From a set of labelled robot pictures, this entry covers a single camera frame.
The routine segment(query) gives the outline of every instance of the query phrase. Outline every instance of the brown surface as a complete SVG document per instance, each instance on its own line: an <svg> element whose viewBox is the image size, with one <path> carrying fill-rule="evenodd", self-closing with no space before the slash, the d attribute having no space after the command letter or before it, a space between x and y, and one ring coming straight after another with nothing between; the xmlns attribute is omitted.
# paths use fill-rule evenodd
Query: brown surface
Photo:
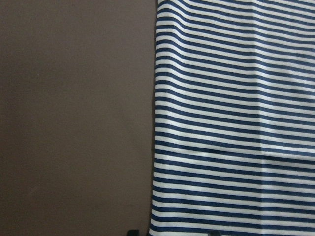
<svg viewBox="0 0 315 236"><path fill-rule="evenodd" d="M155 0L0 3L0 236L145 235Z"/></svg>

